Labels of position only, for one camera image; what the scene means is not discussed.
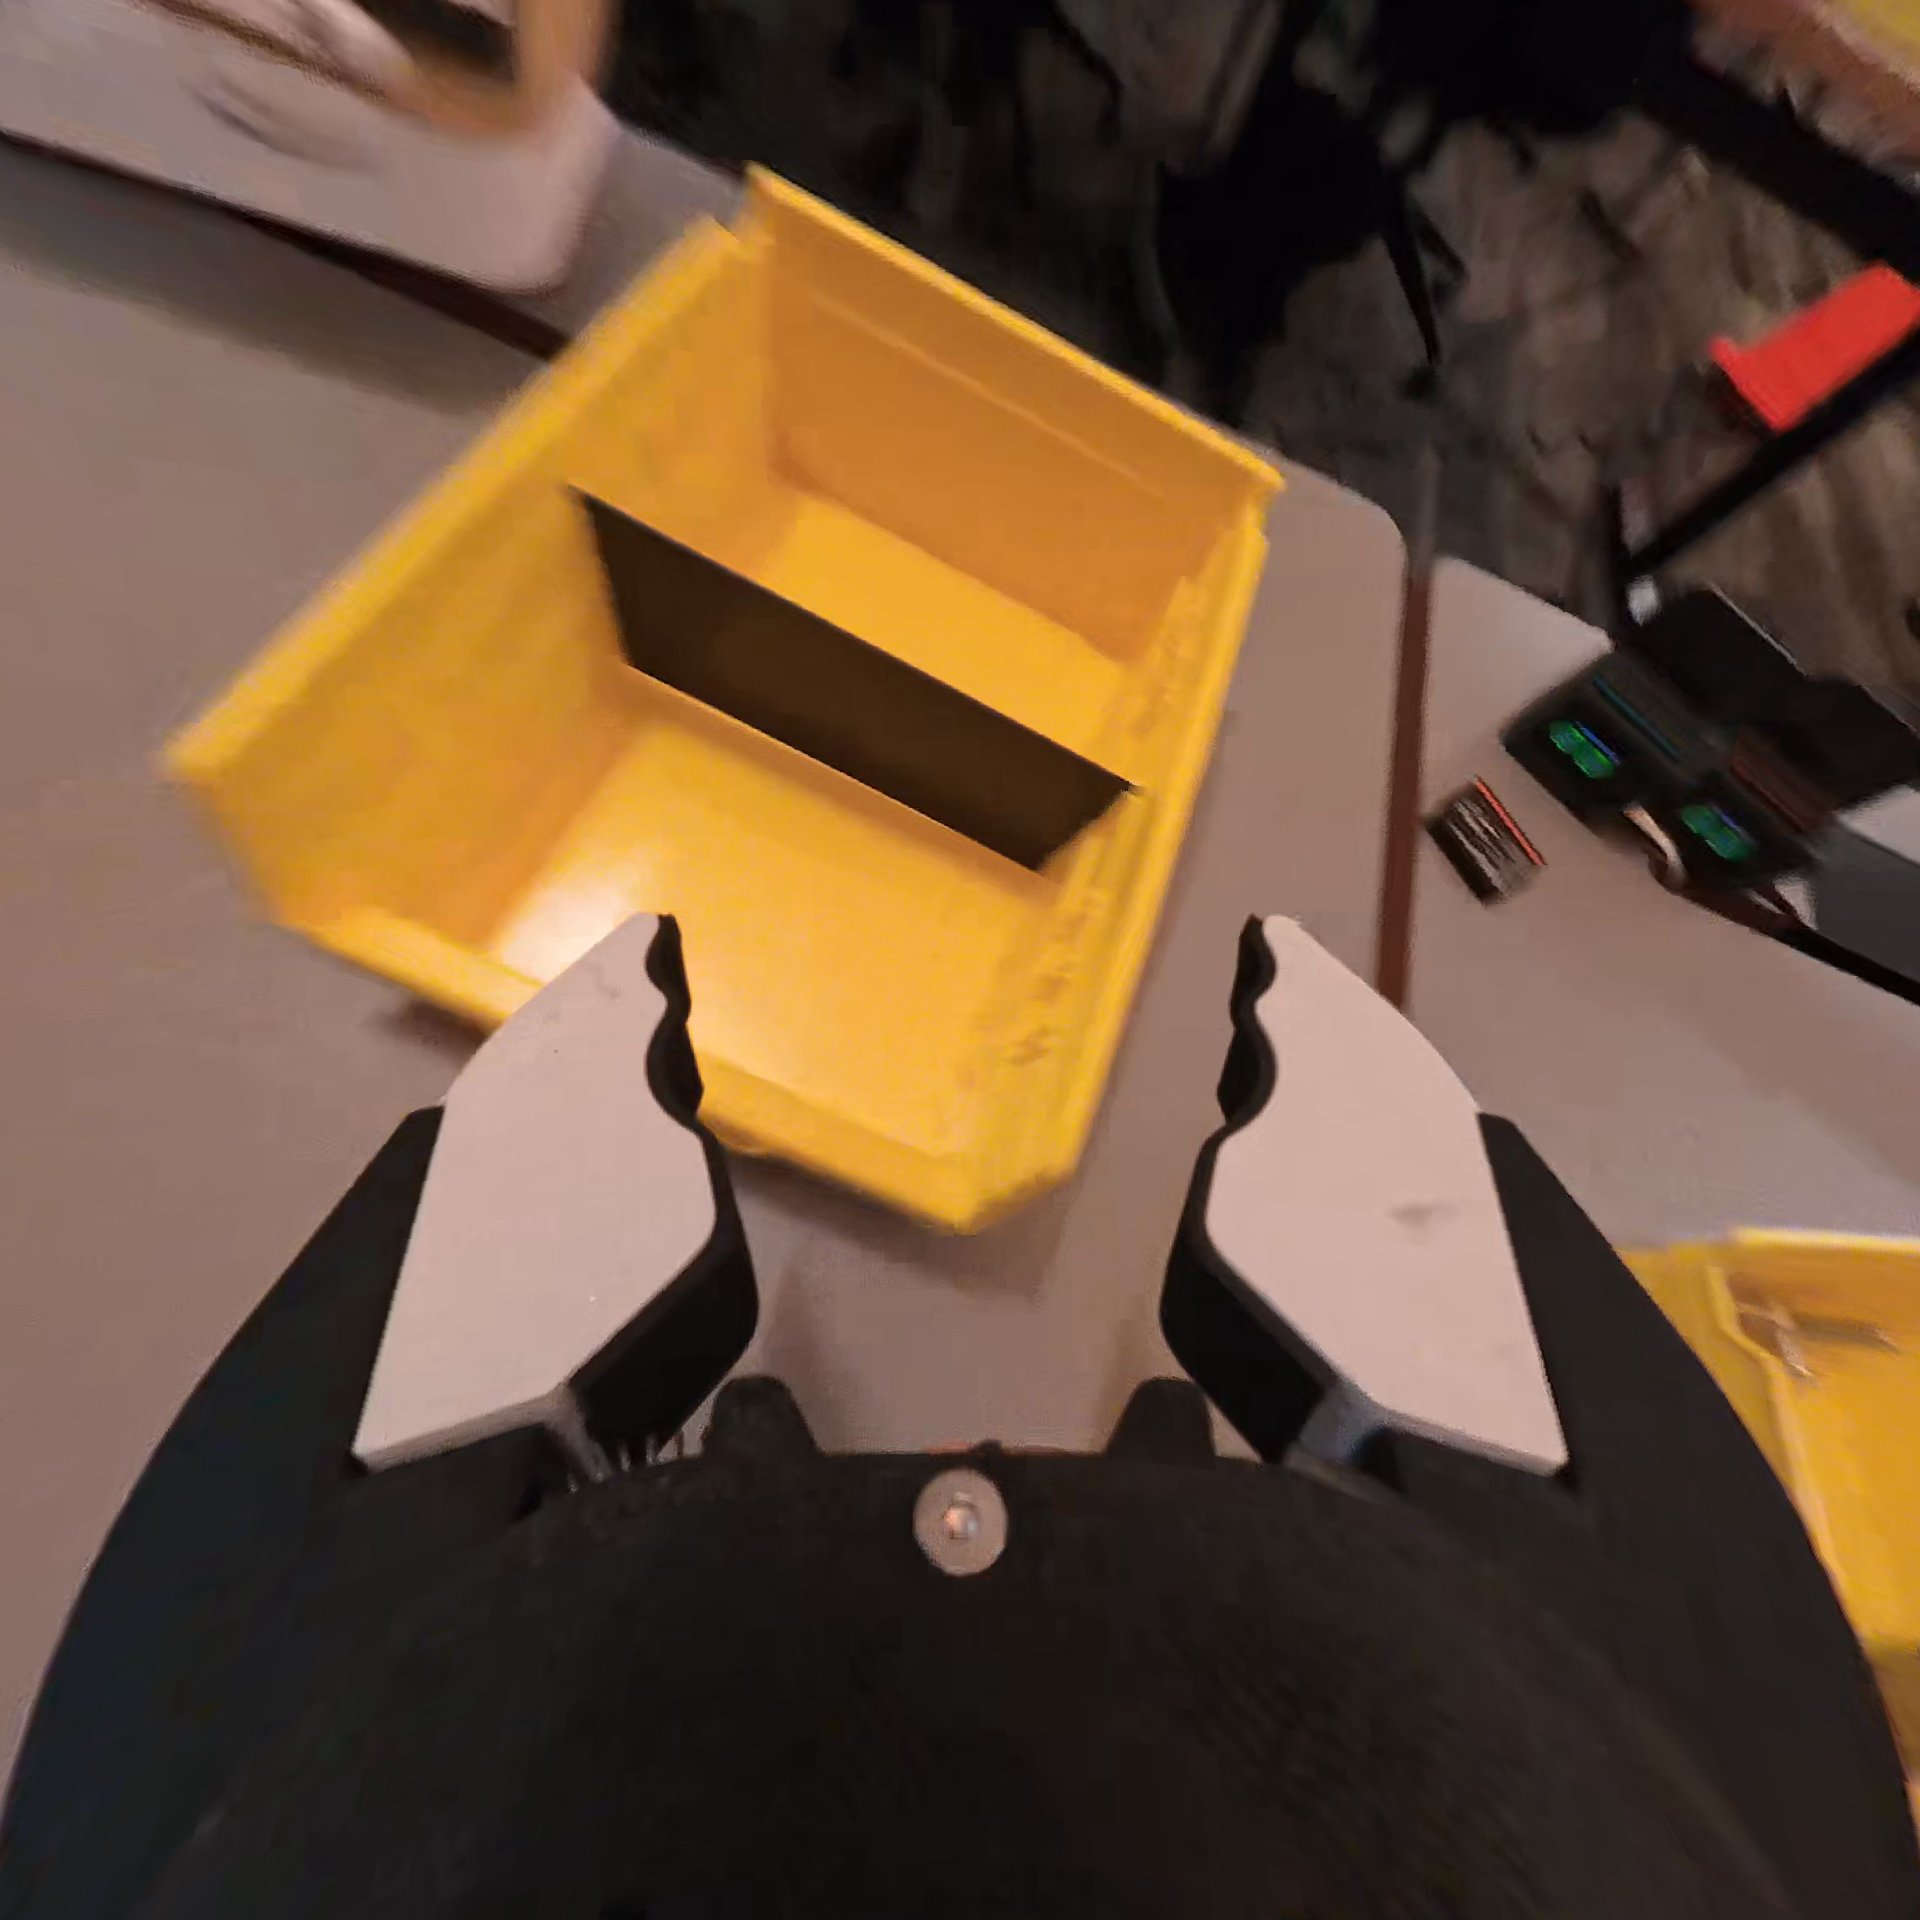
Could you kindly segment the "small black device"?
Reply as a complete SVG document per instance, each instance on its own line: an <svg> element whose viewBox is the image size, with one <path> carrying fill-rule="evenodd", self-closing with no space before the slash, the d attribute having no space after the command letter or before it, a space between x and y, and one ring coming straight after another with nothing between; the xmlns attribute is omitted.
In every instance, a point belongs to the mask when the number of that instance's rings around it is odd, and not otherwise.
<svg viewBox="0 0 1920 1920"><path fill-rule="evenodd" d="M1447 792L1423 831L1478 905L1508 902L1545 872L1545 852L1480 776Z"/></svg>

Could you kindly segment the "yellow bin with black divider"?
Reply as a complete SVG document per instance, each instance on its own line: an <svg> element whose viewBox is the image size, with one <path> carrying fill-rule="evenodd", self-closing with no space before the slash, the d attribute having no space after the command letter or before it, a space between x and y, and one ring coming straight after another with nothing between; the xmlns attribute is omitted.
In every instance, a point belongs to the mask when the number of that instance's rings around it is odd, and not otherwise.
<svg viewBox="0 0 1920 1920"><path fill-rule="evenodd" d="M1080 1158L1280 491L751 168L166 769L277 923L480 1025L673 919L705 1125L977 1232Z"/></svg>

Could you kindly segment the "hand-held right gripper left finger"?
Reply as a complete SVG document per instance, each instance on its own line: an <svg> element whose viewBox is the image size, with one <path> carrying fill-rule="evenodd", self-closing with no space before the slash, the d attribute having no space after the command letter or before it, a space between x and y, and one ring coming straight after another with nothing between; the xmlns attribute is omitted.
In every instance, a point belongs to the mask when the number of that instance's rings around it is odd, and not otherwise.
<svg viewBox="0 0 1920 1920"><path fill-rule="evenodd" d="M351 1438L366 1472L509 1432L613 1472L745 1355L759 1289L688 1017L681 927L638 913L453 1080Z"/></svg>

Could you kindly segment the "white board stand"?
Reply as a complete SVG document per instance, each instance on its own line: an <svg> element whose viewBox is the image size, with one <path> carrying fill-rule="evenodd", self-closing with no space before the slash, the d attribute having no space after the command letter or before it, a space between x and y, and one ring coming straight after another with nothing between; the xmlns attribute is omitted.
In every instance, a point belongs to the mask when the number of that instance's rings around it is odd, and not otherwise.
<svg viewBox="0 0 1920 1920"><path fill-rule="evenodd" d="M608 168L605 3L5 3L33 148L494 292L562 277Z"/></svg>

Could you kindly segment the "grey desk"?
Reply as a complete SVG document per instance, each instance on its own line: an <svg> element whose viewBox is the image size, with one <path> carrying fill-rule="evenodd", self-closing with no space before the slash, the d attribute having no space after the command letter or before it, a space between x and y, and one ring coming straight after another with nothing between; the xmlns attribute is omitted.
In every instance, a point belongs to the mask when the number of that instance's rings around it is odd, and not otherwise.
<svg viewBox="0 0 1920 1920"><path fill-rule="evenodd" d="M1543 867L1478 902L1415 830L1412 1021L1616 1246L1912 1238L1916 1005L1665 891L1503 752L1506 720L1602 648L1580 617L1436 561L1422 812L1482 780Z"/></svg>
<svg viewBox="0 0 1920 1920"><path fill-rule="evenodd" d="M284 935L159 742L516 393L453 319L215 207L5 148L5 1772L176 1409L465 1033ZM1158 1374L1240 925L1375 975L1401 532L1281 459L1158 945L1073 1180L977 1236L740 1165L754 1371L831 1449L1078 1447Z"/></svg>

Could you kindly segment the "red plastic box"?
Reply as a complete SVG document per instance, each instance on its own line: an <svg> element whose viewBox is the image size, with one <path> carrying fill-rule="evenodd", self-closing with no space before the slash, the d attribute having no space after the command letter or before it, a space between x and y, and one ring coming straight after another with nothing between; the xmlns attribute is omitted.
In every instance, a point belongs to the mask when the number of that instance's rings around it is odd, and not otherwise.
<svg viewBox="0 0 1920 1920"><path fill-rule="evenodd" d="M1777 436L1876 366L1916 324L1916 283L1871 262L1745 341L1713 335L1706 366L1736 411Z"/></svg>

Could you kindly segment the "yellow storage bin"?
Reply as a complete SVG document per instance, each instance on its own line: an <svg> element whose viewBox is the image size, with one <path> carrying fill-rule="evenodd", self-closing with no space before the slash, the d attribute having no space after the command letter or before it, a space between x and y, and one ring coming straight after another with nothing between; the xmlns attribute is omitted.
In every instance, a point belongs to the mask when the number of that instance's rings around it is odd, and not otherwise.
<svg viewBox="0 0 1920 1920"><path fill-rule="evenodd" d="M1917 1801L1917 1238L1732 1229L1623 1249L1782 1481Z"/></svg>

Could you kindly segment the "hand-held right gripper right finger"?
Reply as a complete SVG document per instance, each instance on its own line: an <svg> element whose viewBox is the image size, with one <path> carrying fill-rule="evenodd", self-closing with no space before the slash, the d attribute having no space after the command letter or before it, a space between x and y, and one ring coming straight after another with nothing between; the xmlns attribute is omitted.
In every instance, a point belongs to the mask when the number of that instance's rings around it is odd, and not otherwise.
<svg viewBox="0 0 1920 1920"><path fill-rule="evenodd" d="M1244 923L1229 1021L1161 1287L1183 1374L1264 1462L1352 1464L1402 1436L1558 1475L1471 1093L1295 919Z"/></svg>

